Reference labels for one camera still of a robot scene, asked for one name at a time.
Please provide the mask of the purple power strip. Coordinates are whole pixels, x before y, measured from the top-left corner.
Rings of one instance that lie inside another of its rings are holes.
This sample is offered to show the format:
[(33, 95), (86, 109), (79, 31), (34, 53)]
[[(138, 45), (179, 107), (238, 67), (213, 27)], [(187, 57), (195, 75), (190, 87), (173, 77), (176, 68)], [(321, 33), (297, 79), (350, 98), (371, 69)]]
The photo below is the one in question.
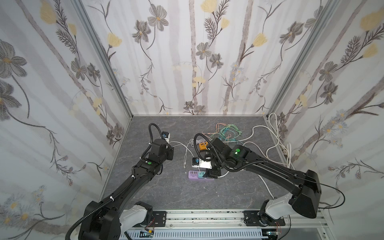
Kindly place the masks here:
[(199, 179), (198, 178), (198, 172), (201, 172), (201, 171), (189, 171), (188, 172), (188, 178), (189, 180), (193, 180), (193, 181), (213, 181), (214, 179), (210, 179), (210, 178), (204, 178), (204, 179)]

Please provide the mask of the orange power strip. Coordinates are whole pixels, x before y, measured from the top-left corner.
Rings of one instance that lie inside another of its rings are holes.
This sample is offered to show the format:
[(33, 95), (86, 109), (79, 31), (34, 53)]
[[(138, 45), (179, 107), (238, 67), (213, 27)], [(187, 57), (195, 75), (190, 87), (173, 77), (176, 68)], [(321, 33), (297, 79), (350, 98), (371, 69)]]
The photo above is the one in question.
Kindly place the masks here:
[(200, 151), (207, 150), (208, 149), (207, 146), (208, 146), (207, 142), (199, 143), (199, 150)]

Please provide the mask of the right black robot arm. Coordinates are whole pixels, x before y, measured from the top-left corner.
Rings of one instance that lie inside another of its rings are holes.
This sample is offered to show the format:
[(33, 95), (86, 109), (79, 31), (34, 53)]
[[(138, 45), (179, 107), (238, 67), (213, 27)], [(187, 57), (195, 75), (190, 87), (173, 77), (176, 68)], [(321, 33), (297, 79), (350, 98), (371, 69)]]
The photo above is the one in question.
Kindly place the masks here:
[(314, 171), (301, 172), (284, 167), (245, 146), (235, 145), (231, 148), (220, 139), (215, 138), (211, 141), (201, 133), (196, 134), (193, 141), (197, 141), (198, 138), (204, 139), (206, 143), (204, 148), (194, 146), (198, 158), (211, 165), (204, 175), (206, 178), (218, 179), (222, 176), (223, 169), (229, 173), (245, 170), (266, 178), (288, 191), (280, 198), (263, 202), (256, 217), (260, 226), (269, 226), (281, 217), (292, 214), (299, 214), (308, 219), (317, 217), (321, 209), (323, 184)]

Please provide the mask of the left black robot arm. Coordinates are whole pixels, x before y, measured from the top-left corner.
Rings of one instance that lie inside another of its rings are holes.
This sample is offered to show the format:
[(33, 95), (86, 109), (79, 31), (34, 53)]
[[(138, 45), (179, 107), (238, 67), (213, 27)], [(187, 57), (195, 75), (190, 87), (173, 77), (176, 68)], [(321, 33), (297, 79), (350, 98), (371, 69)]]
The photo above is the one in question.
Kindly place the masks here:
[(174, 157), (174, 148), (167, 142), (158, 125), (148, 126), (150, 142), (140, 160), (132, 167), (131, 175), (109, 196), (100, 202), (90, 202), (82, 218), (67, 231), (69, 240), (73, 231), (80, 227), (79, 240), (118, 240), (122, 233), (120, 217), (126, 203), (161, 170), (166, 160)]

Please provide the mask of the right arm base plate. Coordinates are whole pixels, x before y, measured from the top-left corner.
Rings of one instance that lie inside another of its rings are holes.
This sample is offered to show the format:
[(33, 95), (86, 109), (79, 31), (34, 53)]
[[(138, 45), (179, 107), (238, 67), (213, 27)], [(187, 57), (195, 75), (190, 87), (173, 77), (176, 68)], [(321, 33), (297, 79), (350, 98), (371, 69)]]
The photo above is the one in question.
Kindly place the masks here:
[(247, 227), (283, 227), (286, 225), (284, 218), (274, 220), (266, 214), (259, 214), (259, 210), (244, 211), (243, 214)]

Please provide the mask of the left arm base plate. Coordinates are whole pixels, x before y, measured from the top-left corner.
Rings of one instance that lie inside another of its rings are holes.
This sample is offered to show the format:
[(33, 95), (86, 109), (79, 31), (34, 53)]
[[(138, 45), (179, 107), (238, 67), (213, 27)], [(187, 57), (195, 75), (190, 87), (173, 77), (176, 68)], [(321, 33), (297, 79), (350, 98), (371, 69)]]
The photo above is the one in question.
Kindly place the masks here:
[(167, 219), (166, 211), (154, 211), (146, 215), (142, 223), (138, 223), (133, 228), (157, 228), (165, 227)]

